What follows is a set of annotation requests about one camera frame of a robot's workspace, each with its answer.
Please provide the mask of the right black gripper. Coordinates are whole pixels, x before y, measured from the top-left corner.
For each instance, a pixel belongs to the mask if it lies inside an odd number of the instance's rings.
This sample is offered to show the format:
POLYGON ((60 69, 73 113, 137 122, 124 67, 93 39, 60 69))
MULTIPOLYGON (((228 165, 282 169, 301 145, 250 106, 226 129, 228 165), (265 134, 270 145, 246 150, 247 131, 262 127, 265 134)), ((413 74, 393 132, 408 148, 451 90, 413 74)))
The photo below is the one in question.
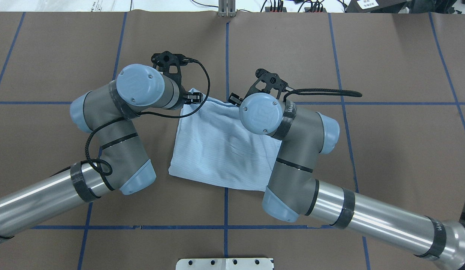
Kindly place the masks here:
POLYGON ((243 96, 231 93, 227 99, 228 103, 231 103, 234 106, 241 106, 243 101, 251 95, 250 92, 245 93, 243 96))

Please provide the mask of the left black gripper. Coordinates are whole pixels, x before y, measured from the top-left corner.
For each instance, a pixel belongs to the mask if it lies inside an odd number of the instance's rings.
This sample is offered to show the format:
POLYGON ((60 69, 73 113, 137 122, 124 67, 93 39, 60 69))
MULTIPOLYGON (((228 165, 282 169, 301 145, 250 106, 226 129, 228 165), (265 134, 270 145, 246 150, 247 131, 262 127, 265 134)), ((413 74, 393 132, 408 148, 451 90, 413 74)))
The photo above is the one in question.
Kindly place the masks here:
POLYGON ((201 92, 187 92, 181 83, 176 82, 178 86, 178 100, 175 103, 174 110, 181 109, 184 104, 200 104, 202 103, 201 92))

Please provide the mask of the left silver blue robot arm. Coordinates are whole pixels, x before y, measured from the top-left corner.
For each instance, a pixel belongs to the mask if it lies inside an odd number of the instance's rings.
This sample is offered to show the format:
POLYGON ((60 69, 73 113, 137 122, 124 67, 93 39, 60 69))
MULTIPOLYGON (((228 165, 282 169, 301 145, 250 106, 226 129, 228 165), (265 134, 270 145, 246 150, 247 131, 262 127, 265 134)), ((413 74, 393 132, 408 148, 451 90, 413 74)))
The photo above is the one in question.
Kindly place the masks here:
POLYGON ((209 93, 185 91, 179 72, 170 75, 164 67, 131 64, 105 86, 74 100, 71 119, 89 134, 84 160, 0 198, 0 244, 111 191, 131 195, 150 186, 156 173, 133 120, 158 115, 149 108, 201 107, 209 93))

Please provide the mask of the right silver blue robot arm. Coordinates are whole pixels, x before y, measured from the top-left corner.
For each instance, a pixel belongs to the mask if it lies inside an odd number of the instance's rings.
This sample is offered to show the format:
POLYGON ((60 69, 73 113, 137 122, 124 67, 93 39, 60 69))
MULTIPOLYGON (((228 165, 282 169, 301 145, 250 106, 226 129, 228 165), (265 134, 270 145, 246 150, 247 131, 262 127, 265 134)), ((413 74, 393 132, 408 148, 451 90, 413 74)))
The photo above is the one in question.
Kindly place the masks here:
MULTIPOLYGON (((362 90, 344 105, 302 105, 339 118, 338 149, 315 176, 437 219, 457 220, 465 201, 465 92, 362 90)), ((287 228, 260 208, 258 192, 228 191, 221 257, 274 258, 278 270, 435 270, 431 262, 305 217, 287 228)))

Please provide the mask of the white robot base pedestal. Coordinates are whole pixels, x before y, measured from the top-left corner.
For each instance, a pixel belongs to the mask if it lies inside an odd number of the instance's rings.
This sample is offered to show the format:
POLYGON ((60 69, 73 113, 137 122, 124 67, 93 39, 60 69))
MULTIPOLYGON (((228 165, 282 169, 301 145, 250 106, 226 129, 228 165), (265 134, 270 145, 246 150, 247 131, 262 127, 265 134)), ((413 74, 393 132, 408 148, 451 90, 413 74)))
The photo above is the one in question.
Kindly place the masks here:
POLYGON ((184 258, 176 270, 274 270, 272 258, 184 258))

